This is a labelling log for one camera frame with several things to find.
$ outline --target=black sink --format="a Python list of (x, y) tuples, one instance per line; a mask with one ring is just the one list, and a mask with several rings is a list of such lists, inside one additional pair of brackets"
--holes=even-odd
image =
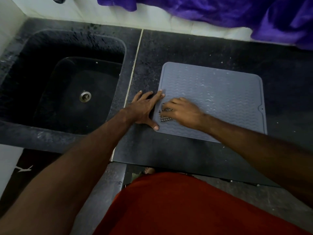
[(90, 133), (108, 117), (125, 51), (121, 40), (89, 33), (32, 35), (0, 87), (0, 119)]

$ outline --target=drain strainer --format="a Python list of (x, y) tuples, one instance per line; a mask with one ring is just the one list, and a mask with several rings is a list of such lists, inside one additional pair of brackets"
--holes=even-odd
[(79, 100), (84, 103), (88, 102), (90, 99), (91, 99), (91, 93), (88, 91), (84, 91), (79, 96)]

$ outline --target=silicone mat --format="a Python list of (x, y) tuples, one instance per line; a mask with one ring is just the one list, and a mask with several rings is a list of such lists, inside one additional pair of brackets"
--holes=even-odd
[(267, 134), (262, 79), (255, 74), (167, 62), (163, 65), (159, 90), (165, 97), (154, 110), (159, 133), (218, 142), (213, 137), (179, 125), (161, 122), (162, 103), (184, 97), (216, 118)]

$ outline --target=purple fabric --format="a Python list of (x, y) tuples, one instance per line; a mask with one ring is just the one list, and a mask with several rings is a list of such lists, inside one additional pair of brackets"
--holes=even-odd
[(98, 0), (103, 6), (137, 10), (136, 3), (174, 16), (222, 27), (249, 27), (255, 40), (313, 50), (313, 0)]

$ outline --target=red cloth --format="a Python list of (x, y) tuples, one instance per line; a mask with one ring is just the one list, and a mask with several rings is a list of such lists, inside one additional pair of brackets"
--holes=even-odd
[(93, 234), (310, 233), (197, 178), (164, 172), (123, 189)]

